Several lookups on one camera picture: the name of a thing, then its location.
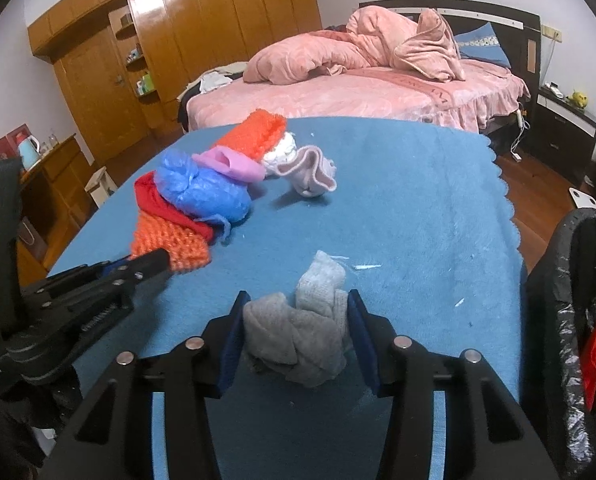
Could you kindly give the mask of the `white tissue ball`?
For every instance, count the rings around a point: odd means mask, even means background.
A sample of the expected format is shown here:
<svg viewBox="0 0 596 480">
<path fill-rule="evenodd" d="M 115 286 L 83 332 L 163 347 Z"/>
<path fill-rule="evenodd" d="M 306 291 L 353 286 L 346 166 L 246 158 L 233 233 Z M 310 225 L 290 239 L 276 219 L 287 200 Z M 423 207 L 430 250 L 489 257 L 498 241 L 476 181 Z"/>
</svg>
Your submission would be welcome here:
<svg viewBox="0 0 596 480">
<path fill-rule="evenodd" d="M 286 131 L 281 140 L 263 155 L 261 165 L 268 174 L 275 174 L 278 165 L 287 164 L 296 157 L 297 149 L 295 135 Z"/>
</svg>

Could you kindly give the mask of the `red cloth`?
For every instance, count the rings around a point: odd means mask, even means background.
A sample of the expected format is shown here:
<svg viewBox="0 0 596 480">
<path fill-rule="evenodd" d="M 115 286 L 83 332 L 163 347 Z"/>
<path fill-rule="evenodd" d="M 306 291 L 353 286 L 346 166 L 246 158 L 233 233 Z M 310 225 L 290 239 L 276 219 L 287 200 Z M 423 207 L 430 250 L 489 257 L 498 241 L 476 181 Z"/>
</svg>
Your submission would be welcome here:
<svg viewBox="0 0 596 480">
<path fill-rule="evenodd" d="M 155 173 L 150 171 L 138 177 L 133 184 L 136 205 L 140 211 L 146 212 L 151 216 L 167 220 L 176 226 L 189 229 L 202 236 L 206 242 L 211 242 L 214 237 L 214 231 L 205 222 L 198 221 L 182 211 L 176 209 L 172 204 L 165 200 L 157 190 Z"/>
</svg>

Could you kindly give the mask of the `black lined trash bin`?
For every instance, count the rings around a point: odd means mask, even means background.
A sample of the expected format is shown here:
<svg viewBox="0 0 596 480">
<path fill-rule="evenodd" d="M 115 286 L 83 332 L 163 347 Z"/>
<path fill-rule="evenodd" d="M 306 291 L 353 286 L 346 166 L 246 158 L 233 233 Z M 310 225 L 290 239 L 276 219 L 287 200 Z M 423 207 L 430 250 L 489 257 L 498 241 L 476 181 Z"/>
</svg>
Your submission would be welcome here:
<svg viewBox="0 0 596 480">
<path fill-rule="evenodd" d="M 596 396 L 580 357 L 596 323 L 596 209 L 558 224 L 526 279 L 520 404 L 563 479 L 596 479 Z"/>
</svg>

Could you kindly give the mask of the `pink duvet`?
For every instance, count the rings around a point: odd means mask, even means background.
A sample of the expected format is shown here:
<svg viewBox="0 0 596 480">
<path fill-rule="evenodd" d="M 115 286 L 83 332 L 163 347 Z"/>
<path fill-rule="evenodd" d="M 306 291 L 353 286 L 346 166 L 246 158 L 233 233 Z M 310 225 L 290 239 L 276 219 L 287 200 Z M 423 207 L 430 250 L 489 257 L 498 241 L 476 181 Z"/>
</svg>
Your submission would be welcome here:
<svg viewBox="0 0 596 480">
<path fill-rule="evenodd" d="M 315 30 L 260 50 L 247 63 L 243 80 L 287 86 L 314 72 L 389 67 L 427 79 L 464 81 L 459 50 L 447 20 L 433 9 L 416 21 L 383 6 L 354 11 L 342 32 Z"/>
</svg>

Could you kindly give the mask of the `wooden side cabinet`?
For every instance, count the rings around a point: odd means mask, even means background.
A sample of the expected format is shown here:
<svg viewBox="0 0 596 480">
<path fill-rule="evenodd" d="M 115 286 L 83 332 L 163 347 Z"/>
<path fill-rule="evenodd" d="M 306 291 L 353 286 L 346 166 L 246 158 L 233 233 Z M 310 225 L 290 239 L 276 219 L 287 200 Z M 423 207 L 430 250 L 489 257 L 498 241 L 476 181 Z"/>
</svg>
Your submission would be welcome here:
<svg viewBox="0 0 596 480">
<path fill-rule="evenodd" d="M 69 136 L 21 178 L 22 225 L 17 240 L 19 284 L 51 271 L 96 206 L 85 184 L 94 172 L 74 136 Z"/>
</svg>

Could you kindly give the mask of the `bed with pink sheet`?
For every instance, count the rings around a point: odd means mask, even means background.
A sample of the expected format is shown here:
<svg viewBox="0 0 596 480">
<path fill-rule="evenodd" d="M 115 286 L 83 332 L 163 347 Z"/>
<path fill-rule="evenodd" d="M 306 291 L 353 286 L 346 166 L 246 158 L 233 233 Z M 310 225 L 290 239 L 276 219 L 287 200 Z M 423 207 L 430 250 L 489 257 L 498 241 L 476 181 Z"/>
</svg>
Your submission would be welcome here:
<svg viewBox="0 0 596 480">
<path fill-rule="evenodd" d="M 267 110 L 286 118 L 387 118 L 479 133 L 531 99 L 526 83 L 508 68 L 475 60 L 462 62 L 462 68 L 466 79 L 450 82 L 386 67 L 317 75 L 287 86 L 238 79 L 189 99 L 183 128 L 238 124 L 255 110 Z"/>
</svg>

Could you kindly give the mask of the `grey sock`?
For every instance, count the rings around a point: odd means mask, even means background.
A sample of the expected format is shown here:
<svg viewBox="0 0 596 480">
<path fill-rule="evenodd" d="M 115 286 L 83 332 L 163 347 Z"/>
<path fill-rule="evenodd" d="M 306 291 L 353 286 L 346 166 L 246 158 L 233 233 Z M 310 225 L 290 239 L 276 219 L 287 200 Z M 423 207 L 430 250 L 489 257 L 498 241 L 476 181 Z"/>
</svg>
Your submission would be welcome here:
<svg viewBox="0 0 596 480">
<path fill-rule="evenodd" d="M 252 368 L 315 388 L 335 379 L 351 348 L 345 268 L 317 252 L 297 283 L 291 304 L 281 292 L 243 307 L 245 346 Z"/>
</svg>

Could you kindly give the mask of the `yellow plush toy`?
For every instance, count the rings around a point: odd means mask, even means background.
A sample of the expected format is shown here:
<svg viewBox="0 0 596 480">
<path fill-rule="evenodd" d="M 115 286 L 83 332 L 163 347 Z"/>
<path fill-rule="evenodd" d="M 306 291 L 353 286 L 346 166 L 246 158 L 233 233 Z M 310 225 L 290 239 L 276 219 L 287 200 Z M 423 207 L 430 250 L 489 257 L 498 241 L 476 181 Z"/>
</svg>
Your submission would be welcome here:
<svg viewBox="0 0 596 480">
<path fill-rule="evenodd" d="M 573 91 L 568 97 L 569 102 L 580 110 L 585 110 L 588 104 L 588 97 L 581 91 Z"/>
</svg>

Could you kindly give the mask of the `small white stool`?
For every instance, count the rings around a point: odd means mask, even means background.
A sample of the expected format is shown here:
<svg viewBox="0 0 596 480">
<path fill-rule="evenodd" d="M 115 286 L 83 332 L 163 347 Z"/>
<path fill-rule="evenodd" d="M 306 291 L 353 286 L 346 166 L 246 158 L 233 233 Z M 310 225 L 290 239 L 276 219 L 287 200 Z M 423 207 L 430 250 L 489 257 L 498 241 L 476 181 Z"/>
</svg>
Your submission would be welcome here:
<svg viewBox="0 0 596 480">
<path fill-rule="evenodd" d="M 86 193 L 90 194 L 96 207 L 100 208 L 110 196 L 115 194 L 118 186 L 112 180 L 110 174 L 108 174 L 107 168 L 103 166 L 92 174 L 88 183 L 85 184 L 84 189 Z"/>
</svg>

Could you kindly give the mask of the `clothes pile on bed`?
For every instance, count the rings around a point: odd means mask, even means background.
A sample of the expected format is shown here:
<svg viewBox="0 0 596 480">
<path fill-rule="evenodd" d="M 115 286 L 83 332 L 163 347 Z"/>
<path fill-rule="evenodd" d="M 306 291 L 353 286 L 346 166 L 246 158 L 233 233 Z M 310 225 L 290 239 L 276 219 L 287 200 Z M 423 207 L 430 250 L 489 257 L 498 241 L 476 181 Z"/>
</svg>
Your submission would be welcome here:
<svg viewBox="0 0 596 480">
<path fill-rule="evenodd" d="M 227 65 L 217 66 L 206 70 L 198 78 L 187 84 L 184 90 L 176 97 L 181 102 L 184 94 L 198 87 L 200 93 L 208 93 L 215 89 L 222 88 L 243 76 L 247 68 L 247 62 L 234 62 Z"/>
</svg>

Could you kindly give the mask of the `white bathroom scale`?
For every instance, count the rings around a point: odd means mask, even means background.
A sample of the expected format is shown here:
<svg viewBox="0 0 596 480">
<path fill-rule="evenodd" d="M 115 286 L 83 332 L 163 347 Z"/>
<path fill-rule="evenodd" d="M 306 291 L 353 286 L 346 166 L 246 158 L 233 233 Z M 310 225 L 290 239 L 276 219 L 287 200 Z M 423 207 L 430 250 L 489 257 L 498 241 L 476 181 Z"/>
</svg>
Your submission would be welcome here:
<svg viewBox="0 0 596 480">
<path fill-rule="evenodd" d="M 596 209 L 596 200 L 590 194 L 578 190 L 577 188 L 569 188 L 569 194 L 576 208 Z"/>
</svg>

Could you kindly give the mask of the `blue kettle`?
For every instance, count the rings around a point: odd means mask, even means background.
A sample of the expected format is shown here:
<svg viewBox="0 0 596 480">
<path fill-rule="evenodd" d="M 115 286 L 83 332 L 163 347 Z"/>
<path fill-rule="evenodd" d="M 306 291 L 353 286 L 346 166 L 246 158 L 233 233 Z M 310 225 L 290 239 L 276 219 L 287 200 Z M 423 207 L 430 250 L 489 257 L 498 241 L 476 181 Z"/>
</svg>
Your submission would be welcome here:
<svg viewBox="0 0 596 480">
<path fill-rule="evenodd" d="M 16 143 L 22 166 L 29 171 L 41 159 L 40 143 L 31 134 L 22 132 L 16 136 Z"/>
</svg>

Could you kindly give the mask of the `blue pillow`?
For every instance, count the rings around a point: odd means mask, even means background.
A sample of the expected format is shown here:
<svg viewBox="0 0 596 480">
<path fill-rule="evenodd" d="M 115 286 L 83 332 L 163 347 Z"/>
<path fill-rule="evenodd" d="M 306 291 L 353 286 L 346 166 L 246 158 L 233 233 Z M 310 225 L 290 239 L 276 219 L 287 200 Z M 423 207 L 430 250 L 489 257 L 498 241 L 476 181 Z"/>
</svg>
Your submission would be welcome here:
<svg viewBox="0 0 596 480">
<path fill-rule="evenodd" d="M 500 45 L 491 23 L 455 36 L 461 58 L 511 68 L 511 62 Z"/>
</svg>

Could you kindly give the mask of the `blue plastic bag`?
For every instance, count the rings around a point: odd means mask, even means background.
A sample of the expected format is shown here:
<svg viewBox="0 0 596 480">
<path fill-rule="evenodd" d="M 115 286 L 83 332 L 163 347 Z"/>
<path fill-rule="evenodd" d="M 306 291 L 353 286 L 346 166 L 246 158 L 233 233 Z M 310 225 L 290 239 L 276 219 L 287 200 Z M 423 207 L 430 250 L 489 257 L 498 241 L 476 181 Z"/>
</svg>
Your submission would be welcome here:
<svg viewBox="0 0 596 480">
<path fill-rule="evenodd" d="M 153 182 L 159 194 L 178 211 L 218 226 L 222 242 L 231 237 L 232 225 L 249 214 L 251 197 L 247 186 L 211 168 L 200 167 L 190 154 L 165 151 Z"/>
</svg>

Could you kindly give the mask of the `pink cloth pouch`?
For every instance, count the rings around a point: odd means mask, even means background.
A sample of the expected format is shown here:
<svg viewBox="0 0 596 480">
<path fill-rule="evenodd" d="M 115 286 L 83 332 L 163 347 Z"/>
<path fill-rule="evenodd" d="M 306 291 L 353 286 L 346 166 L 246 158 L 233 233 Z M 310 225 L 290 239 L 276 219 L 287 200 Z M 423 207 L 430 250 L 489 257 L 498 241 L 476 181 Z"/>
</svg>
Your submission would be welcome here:
<svg viewBox="0 0 596 480">
<path fill-rule="evenodd" d="M 191 159 L 199 167 L 212 169 L 238 182 L 261 182 L 266 176 L 266 170 L 261 164 L 227 146 L 215 146 L 208 151 L 191 155 Z"/>
</svg>

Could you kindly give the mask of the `wooden wardrobe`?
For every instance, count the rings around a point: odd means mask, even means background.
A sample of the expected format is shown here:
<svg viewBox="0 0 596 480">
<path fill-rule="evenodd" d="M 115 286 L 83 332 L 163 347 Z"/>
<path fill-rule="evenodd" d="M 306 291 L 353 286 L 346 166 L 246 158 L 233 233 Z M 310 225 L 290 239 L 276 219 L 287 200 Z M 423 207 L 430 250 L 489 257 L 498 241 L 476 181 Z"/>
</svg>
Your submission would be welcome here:
<svg viewBox="0 0 596 480">
<path fill-rule="evenodd" d="M 166 136 L 209 68 L 322 26 L 316 0 L 58 0 L 27 28 L 95 162 Z"/>
</svg>

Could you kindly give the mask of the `black headboard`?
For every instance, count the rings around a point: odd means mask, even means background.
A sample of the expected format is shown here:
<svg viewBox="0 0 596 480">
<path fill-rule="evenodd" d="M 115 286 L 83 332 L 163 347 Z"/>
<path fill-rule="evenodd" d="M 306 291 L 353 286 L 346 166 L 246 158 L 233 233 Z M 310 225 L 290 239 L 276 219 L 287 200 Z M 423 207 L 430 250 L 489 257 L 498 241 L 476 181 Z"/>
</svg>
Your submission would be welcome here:
<svg viewBox="0 0 596 480">
<path fill-rule="evenodd" d="M 447 19 L 454 34 L 475 30 L 485 23 L 494 29 L 511 71 L 522 78 L 532 96 L 540 85 L 540 17 L 495 3 L 471 0 L 374 0 L 359 4 L 383 6 L 416 20 L 419 13 L 435 9 Z"/>
</svg>

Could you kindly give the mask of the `orange foam net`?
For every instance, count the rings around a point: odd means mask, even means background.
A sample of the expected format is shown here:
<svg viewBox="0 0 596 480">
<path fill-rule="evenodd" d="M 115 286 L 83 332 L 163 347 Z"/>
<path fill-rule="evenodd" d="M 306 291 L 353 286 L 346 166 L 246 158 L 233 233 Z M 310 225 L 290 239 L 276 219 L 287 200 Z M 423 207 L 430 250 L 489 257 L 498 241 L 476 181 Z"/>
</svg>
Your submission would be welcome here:
<svg viewBox="0 0 596 480">
<path fill-rule="evenodd" d="M 170 269 L 176 273 L 200 269 L 211 261 L 209 245 L 200 234 L 140 211 L 130 245 L 131 258 L 144 256 L 157 249 L 168 252 Z"/>
<path fill-rule="evenodd" d="M 243 122 L 221 136 L 213 144 L 213 148 L 230 148 L 255 162 L 261 162 L 263 156 L 281 142 L 286 126 L 287 119 L 284 116 L 258 108 Z"/>
</svg>

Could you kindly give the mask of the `mauve crumpled sock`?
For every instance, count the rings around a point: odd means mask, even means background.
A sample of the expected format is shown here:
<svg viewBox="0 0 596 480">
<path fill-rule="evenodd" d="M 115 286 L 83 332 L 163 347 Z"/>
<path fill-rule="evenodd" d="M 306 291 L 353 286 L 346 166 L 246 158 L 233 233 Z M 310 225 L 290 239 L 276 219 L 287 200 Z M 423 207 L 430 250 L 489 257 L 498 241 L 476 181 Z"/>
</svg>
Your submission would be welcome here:
<svg viewBox="0 0 596 480">
<path fill-rule="evenodd" d="M 275 168 L 275 174 L 287 179 L 292 188 L 305 198 L 335 192 L 336 171 L 335 164 L 315 145 L 299 148 L 292 160 L 278 164 Z"/>
</svg>

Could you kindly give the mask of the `red plastic bag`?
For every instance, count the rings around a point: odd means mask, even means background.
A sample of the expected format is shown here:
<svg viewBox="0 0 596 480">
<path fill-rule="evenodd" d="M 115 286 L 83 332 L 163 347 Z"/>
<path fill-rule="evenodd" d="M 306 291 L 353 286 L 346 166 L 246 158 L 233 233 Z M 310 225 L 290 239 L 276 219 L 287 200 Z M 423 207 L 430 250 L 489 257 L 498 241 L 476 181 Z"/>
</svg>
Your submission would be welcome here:
<svg viewBox="0 0 596 480">
<path fill-rule="evenodd" d="M 596 396 L 596 323 L 584 344 L 580 364 L 585 407 L 590 412 Z"/>
</svg>

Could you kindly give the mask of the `black nightstand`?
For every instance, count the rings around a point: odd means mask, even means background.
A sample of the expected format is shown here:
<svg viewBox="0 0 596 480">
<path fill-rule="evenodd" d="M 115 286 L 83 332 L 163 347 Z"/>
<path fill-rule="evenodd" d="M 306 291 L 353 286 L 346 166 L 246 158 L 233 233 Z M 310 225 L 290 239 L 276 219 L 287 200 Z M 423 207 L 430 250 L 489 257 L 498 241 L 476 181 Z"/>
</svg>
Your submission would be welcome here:
<svg viewBox="0 0 596 480">
<path fill-rule="evenodd" d="M 552 91 L 540 88 L 522 151 L 543 162 L 574 185 L 580 185 L 596 146 L 596 118 Z"/>
</svg>

